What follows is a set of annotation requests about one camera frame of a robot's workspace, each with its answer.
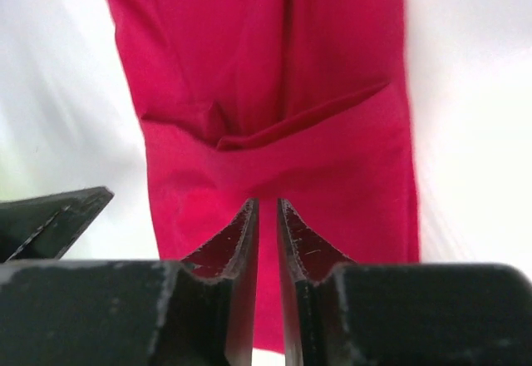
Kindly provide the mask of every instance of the folded cloth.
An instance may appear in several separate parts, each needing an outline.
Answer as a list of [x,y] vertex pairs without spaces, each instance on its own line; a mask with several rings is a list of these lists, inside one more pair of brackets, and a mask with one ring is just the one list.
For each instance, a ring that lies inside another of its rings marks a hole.
[[403,0],[108,2],[161,258],[261,200],[255,346],[283,351],[277,197],[355,260],[418,261]]

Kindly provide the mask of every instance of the red garment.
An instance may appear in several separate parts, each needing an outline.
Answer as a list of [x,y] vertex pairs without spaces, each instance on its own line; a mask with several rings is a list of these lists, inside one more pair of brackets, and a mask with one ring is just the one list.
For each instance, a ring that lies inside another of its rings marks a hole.
[[403,0],[109,4],[161,258],[261,200],[256,346],[283,349],[277,197],[355,260],[418,260]]

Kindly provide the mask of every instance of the black object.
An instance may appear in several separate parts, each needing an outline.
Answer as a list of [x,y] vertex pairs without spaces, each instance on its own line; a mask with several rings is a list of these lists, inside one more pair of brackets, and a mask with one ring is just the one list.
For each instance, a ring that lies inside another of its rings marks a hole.
[[278,203],[287,365],[531,365],[532,289],[503,265],[357,265]]
[[0,263],[61,258],[112,197],[96,187],[0,202]]
[[257,251],[250,200],[181,262],[8,262],[0,365],[249,365]]

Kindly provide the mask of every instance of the red fabric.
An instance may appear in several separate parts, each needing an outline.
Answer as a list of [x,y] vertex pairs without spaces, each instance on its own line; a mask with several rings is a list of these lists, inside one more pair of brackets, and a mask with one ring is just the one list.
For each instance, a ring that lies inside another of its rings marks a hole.
[[403,0],[109,4],[161,258],[261,200],[256,346],[283,350],[277,197],[355,260],[418,260]]

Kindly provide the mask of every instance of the cloth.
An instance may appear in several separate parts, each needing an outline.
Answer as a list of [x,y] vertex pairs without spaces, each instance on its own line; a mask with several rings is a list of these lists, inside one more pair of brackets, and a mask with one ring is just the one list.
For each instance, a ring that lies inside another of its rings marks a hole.
[[283,348],[276,198],[355,260],[418,260],[403,0],[108,1],[161,258],[262,201],[257,347]]

